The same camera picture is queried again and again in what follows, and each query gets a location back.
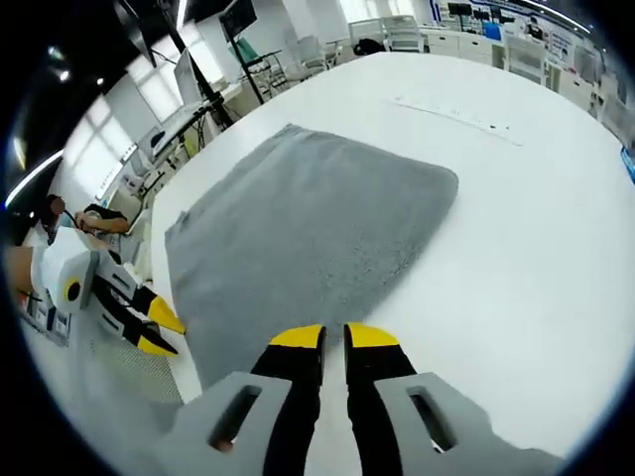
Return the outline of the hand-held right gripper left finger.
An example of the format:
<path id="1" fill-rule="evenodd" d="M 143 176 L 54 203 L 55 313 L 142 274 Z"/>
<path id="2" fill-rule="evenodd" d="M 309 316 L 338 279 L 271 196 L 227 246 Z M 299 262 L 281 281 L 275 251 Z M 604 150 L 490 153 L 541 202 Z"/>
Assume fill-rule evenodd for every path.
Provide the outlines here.
<path id="1" fill-rule="evenodd" d="M 288 329 L 250 372 L 233 372 L 179 410 L 169 475 L 301 475 L 319 416 L 326 329 Z"/>

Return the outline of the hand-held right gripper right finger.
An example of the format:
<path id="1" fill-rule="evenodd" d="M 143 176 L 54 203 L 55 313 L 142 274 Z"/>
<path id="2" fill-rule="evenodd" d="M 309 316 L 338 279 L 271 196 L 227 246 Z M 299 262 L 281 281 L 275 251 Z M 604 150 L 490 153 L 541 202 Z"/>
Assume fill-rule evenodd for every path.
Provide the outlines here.
<path id="1" fill-rule="evenodd" d="M 555 475 L 561 460 L 497 435 L 486 411 L 434 373 L 416 371 L 398 340 L 343 327 L 347 412 L 365 475 Z"/>

